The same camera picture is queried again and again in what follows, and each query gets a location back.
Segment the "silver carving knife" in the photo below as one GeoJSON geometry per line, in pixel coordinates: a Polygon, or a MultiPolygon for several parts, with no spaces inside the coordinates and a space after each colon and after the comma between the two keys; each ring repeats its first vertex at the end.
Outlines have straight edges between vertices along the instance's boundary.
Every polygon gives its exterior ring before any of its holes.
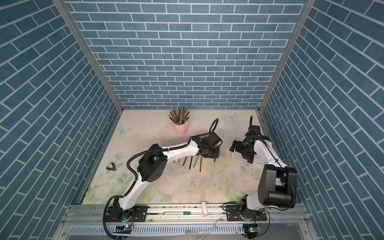
{"type": "Polygon", "coordinates": [[[196,160],[195,160],[195,162],[194,162],[194,164],[193,164],[193,167],[196,166],[196,164],[197,164],[197,162],[198,162],[198,159],[199,159],[199,155],[196,157],[196,160]]]}

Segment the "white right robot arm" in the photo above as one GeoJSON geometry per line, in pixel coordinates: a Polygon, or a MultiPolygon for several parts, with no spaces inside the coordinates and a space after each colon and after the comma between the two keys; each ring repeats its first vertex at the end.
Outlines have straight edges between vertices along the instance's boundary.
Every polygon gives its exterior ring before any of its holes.
{"type": "Polygon", "coordinates": [[[263,165],[257,193],[244,196],[242,211],[265,208],[285,211],[295,206],[298,172],[279,158],[268,138],[249,135],[242,141],[234,140],[230,152],[240,153],[250,164],[263,165]]]}

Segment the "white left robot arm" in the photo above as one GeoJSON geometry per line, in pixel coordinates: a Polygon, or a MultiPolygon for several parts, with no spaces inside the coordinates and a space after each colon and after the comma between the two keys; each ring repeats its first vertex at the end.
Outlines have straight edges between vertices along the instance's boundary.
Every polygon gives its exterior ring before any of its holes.
{"type": "Polygon", "coordinates": [[[161,147],[154,144],[148,150],[132,156],[127,161],[127,168],[135,178],[115,203],[122,211],[132,209],[147,185],[162,176],[168,163],[193,156],[217,159],[222,144],[223,140],[215,132],[209,132],[191,136],[180,145],[161,147]]]}

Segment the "dark green carving knife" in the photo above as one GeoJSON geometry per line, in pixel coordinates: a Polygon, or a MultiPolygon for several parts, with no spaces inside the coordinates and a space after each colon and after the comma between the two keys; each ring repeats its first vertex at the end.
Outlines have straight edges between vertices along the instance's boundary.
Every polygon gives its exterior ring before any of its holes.
{"type": "Polygon", "coordinates": [[[190,170],[191,167],[192,167],[192,161],[193,161],[193,156],[191,156],[190,165],[189,165],[189,170],[190,170]]]}

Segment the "pink cup of coloured pencils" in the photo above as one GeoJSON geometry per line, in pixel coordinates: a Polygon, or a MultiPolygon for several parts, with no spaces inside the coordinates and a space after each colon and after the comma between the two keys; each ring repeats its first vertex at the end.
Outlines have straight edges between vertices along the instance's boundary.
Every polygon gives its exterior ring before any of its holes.
{"type": "Polygon", "coordinates": [[[186,108],[176,107],[170,111],[169,119],[173,123],[174,131],[179,135],[184,135],[188,131],[189,113],[186,108]]]}

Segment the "black binder clip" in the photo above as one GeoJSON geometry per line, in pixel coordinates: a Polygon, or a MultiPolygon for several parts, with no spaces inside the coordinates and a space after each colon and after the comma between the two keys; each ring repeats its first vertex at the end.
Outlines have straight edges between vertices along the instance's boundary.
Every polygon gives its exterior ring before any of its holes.
{"type": "Polygon", "coordinates": [[[106,170],[115,172],[117,170],[115,163],[111,163],[111,166],[107,166],[106,170]]]}

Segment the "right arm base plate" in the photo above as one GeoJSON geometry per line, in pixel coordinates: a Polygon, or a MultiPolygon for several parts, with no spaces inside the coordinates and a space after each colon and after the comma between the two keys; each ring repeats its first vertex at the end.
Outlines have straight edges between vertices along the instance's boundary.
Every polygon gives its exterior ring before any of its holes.
{"type": "Polygon", "coordinates": [[[267,220],[265,212],[249,210],[237,204],[223,205],[222,209],[226,213],[228,222],[263,222],[267,220]]]}

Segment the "beige eraser on rail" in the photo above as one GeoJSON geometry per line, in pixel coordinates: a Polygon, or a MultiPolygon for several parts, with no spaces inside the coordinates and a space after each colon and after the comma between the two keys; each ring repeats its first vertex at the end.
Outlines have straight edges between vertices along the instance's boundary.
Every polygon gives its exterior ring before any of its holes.
{"type": "Polygon", "coordinates": [[[202,208],[203,216],[204,217],[208,217],[209,216],[209,212],[208,212],[207,204],[205,202],[201,203],[201,208],[202,208]]]}

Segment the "green marker on rail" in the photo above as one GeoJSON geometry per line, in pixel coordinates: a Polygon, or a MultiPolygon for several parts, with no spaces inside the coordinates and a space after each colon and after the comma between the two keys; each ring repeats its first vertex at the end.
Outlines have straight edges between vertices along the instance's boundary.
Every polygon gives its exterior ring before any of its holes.
{"type": "Polygon", "coordinates": [[[182,212],[163,212],[164,216],[190,216],[191,212],[182,211],[182,212]]]}

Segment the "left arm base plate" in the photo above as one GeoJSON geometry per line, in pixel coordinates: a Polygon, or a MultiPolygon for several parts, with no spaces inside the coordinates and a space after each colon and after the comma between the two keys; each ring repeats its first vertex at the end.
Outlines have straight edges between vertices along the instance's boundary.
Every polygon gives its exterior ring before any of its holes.
{"type": "Polygon", "coordinates": [[[148,212],[148,206],[134,206],[130,210],[115,210],[113,206],[107,208],[105,214],[106,223],[123,223],[123,222],[145,222],[148,212]]]}

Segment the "aluminium front rail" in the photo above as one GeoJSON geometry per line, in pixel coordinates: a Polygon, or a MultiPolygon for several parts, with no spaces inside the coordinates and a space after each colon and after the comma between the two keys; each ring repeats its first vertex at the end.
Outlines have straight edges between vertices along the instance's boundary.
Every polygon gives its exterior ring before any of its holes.
{"type": "Polygon", "coordinates": [[[241,215],[237,206],[208,204],[137,205],[114,220],[102,205],[72,205],[54,239],[231,239],[315,240],[314,227],[302,204],[278,211],[262,208],[241,215]]]}

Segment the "aluminium corner frame post right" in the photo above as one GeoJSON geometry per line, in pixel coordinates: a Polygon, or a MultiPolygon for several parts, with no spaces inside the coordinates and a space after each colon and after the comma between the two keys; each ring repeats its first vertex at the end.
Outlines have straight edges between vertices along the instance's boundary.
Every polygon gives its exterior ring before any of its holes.
{"type": "Polygon", "coordinates": [[[287,41],[287,45],[285,46],[285,49],[281,55],[281,58],[279,60],[279,64],[276,67],[276,70],[274,72],[274,75],[271,78],[271,81],[266,89],[266,93],[264,94],[264,97],[259,105],[259,112],[263,112],[264,109],[267,106],[268,100],[270,99],[272,92],[279,80],[279,77],[281,76],[281,73],[287,63],[287,60],[293,50],[293,47],[295,46],[295,43],[300,35],[300,32],[302,31],[304,24],[315,4],[315,0],[308,0],[305,1],[305,4],[299,14],[298,21],[295,24],[293,31],[290,35],[290,38],[287,41]]]}

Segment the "aluminium corner frame post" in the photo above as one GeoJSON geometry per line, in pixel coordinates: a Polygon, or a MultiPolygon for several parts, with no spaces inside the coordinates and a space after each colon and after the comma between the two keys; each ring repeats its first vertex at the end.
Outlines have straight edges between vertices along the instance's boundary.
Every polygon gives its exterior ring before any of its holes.
{"type": "Polygon", "coordinates": [[[304,24],[315,4],[315,0],[308,0],[305,1],[305,4],[299,14],[298,21],[295,24],[293,31],[290,35],[290,38],[287,41],[287,45],[285,46],[285,49],[281,55],[281,58],[279,60],[279,64],[276,67],[276,70],[274,72],[274,75],[271,78],[271,81],[266,89],[266,93],[264,94],[264,97],[259,105],[259,112],[263,112],[264,109],[267,106],[268,100],[270,99],[272,92],[279,80],[279,77],[281,76],[281,73],[287,63],[287,60],[293,50],[293,47],[295,46],[295,43],[300,35],[300,32],[302,31],[304,24]]]}
{"type": "Polygon", "coordinates": [[[85,40],[83,34],[81,33],[75,19],[73,18],[72,14],[70,13],[67,5],[64,1],[61,0],[52,0],[54,6],[58,10],[59,14],[61,15],[62,19],[66,23],[67,27],[69,28],[70,32],[72,33],[73,37],[75,38],[76,42],[78,43],[80,49],[82,50],[83,54],[87,58],[90,66],[96,73],[97,77],[99,78],[99,81],[105,88],[107,94],[109,95],[110,99],[114,103],[116,109],[121,114],[123,112],[123,107],[120,104],[116,94],[114,93],[110,83],[108,82],[104,72],[102,71],[99,63],[97,62],[94,54],[92,53],[87,41],[85,40]]]}

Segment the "aluminium corner frame post left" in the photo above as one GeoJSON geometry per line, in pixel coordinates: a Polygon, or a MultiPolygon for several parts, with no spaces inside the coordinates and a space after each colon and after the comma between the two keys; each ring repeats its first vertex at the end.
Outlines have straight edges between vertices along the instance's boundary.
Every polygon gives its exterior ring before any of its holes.
{"type": "Polygon", "coordinates": [[[94,54],[92,53],[87,41],[85,40],[83,34],[81,33],[75,19],[73,18],[72,14],[70,13],[67,5],[64,1],[61,0],[52,0],[54,6],[58,10],[59,14],[61,15],[62,19],[66,23],[67,27],[69,28],[70,32],[72,33],[73,37],[75,38],[76,42],[78,43],[80,49],[82,50],[83,54],[87,58],[90,66],[96,73],[97,77],[99,78],[99,81],[105,88],[107,94],[109,95],[110,99],[114,103],[116,109],[121,114],[123,112],[123,107],[120,104],[116,94],[114,93],[110,83],[108,82],[104,72],[102,71],[99,63],[97,62],[94,54]]]}

